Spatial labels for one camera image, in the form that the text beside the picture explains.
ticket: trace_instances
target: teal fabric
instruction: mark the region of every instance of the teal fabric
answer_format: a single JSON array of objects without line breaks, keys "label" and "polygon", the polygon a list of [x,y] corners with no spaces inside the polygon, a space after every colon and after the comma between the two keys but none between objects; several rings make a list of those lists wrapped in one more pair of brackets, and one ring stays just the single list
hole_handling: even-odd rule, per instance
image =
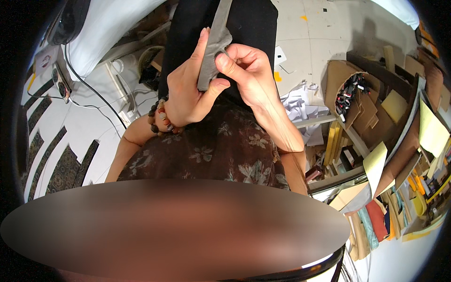
[{"label": "teal fabric", "polygon": [[400,208],[400,210],[404,211],[404,226],[407,227],[409,225],[409,222],[407,221],[407,215],[405,214],[405,207],[404,207],[404,202],[401,199],[401,195],[399,195],[399,191],[395,189],[395,187],[393,186],[391,188],[391,190],[395,193],[396,195],[396,199],[398,202],[398,207]]},{"label": "teal fabric", "polygon": [[362,220],[362,223],[364,225],[369,246],[372,250],[374,250],[379,246],[379,242],[377,241],[376,234],[374,234],[373,225],[371,223],[371,219],[369,218],[369,214],[366,207],[363,207],[361,210],[359,210],[357,214],[359,215],[360,220]]}]

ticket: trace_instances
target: beaded bracelet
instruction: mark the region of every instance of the beaded bracelet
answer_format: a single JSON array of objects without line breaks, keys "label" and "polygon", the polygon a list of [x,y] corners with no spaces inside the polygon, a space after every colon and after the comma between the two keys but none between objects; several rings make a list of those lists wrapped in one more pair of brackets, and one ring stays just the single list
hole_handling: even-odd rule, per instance
[{"label": "beaded bracelet", "polygon": [[159,117],[163,121],[163,124],[167,126],[168,132],[174,133],[174,134],[181,134],[183,132],[183,127],[175,127],[169,119],[166,116],[165,113],[165,102],[168,100],[168,97],[165,96],[159,101],[155,103],[155,105],[152,106],[152,108],[149,111],[149,118],[147,119],[147,122],[150,124],[150,130],[152,130],[153,133],[157,133],[159,137],[163,136],[164,132],[160,131],[158,129],[158,126],[155,124],[155,113],[159,114]]}]

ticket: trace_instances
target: bead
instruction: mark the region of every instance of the bead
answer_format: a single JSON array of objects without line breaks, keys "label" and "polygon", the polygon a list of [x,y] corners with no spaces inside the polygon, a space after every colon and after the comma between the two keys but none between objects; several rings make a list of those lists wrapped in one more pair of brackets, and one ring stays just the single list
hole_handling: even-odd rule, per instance
[{"label": "bead", "polygon": [[158,133],[158,131],[159,131],[158,126],[156,126],[156,125],[151,125],[150,130],[152,130],[153,133]]}]

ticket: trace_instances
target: person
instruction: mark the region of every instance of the person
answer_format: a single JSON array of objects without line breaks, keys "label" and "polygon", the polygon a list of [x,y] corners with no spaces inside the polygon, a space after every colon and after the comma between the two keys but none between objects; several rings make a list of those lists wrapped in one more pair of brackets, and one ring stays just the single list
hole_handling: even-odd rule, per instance
[{"label": "person", "polygon": [[[260,2],[266,5],[259,6],[260,13],[262,9],[275,9],[270,1]],[[188,52],[190,40],[185,39],[192,37],[187,34],[193,29],[179,24],[193,10],[187,3],[180,1],[175,11],[163,60],[159,97],[167,97],[167,101],[160,100],[163,110],[158,111],[164,111],[166,120],[151,111],[150,119],[160,133],[151,130],[148,116],[138,118],[126,129],[106,182],[213,179],[267,185],[307,195],[302,135],[289,120],[273,78],[275,25],[269,40],[254,38],[248,40],[254,46],[248,46],[235,43],[239,29],[228,24],[234,42],[226,49],[228,55],[216,57],[220,75],[202,93],[197,89],[197,81],[210,28],[201,29],[200,36],[195,37],[198,39],[194,51],[191,49],[189,58],[184,58],[180,52]],[[228,23],[237,24],[234,15],[242,13],[246,3],[252,5],[247,0],[232,4]],[[180,38],[181,34],[185,34],[184,39]],[[174,41],[182,42],[182,46],[176,48]],[[267,51],[256,48],[259,44]],[[184,131],[168,132],[168,121],[177,128],[176,132],[179,128]]]}]

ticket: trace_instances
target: red fabric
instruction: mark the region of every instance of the red fabric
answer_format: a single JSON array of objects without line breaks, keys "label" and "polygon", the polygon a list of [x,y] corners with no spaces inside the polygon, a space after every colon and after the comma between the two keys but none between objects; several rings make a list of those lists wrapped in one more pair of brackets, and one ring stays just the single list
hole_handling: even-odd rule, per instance
[{"label": "red fabric", "polygon": [[373,225],[374,234],[376,234],[377,240],[382,242],[384,237],[388,235],[384,223],[384,213],[374,200],[369,202],[366,208],[371,219],[371,224]]}]

